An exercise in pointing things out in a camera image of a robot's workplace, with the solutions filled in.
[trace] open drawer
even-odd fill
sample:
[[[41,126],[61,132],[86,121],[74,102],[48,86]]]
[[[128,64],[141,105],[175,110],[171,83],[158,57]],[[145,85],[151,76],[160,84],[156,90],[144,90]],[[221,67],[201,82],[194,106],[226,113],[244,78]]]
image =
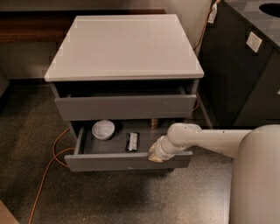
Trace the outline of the open drawer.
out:
[[[162,135],[166,135],[170,122],[163,123],[157,130],[151,130],[146,120],[113,121],[113,123],[115,133],[107,141],[100,141],[93,136],[92,125],[80,128],[74,154],[65,156],[72,172],[174,169],[189,165],[193,155],[190,151],[184,151],[163,163],[148,160],[149,148]],[[130,132],[139,133],[137,152],[125,150]]]
[[[190,117],[196,100],[191,85],[172,80],[67,82],[55,87],[64,121]]]

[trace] white bowl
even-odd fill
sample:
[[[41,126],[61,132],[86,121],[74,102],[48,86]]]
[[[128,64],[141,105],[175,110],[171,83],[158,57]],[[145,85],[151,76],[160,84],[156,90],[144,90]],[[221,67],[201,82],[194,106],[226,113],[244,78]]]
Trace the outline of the white bowl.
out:
[[[110,139],[115,131],[115,125],[108,120],[96,122],[92,128],[93,135],[99,140]]]

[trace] dark gray floor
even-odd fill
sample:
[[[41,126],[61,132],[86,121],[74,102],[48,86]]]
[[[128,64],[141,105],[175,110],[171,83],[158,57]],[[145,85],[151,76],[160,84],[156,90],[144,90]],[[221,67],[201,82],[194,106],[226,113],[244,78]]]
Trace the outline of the dark gray floor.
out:
[[[53,141],[67,126],[48,85],[12,84],[0,103],[0,200],[24,224]],[[199,109],[190,122],[204,125]],[[68,133],[57,151],[74,145]],[[232,159],[193,154],[175,171],[75,173],[53,163],[33,223],[228,223]]]

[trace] wall socket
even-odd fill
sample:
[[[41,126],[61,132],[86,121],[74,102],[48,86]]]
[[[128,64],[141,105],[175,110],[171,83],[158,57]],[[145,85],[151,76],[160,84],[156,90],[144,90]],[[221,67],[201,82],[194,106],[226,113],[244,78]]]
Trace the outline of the wall socket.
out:
[[[246,44],[255,52],[257,53],[261,43],[263,42],[258,36],[256,36],[253,32],[248,35],[248,39]]]

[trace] wall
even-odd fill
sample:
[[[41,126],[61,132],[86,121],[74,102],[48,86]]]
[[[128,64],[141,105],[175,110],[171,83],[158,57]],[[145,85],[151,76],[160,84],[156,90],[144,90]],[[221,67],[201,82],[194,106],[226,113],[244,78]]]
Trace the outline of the wall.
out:
[[[165,9],[176,13],[191,45],[199,41],[211,0],[1,0],[0,11]],[[0,67],[10,79],[43,78],[55,43],[0,45]]]

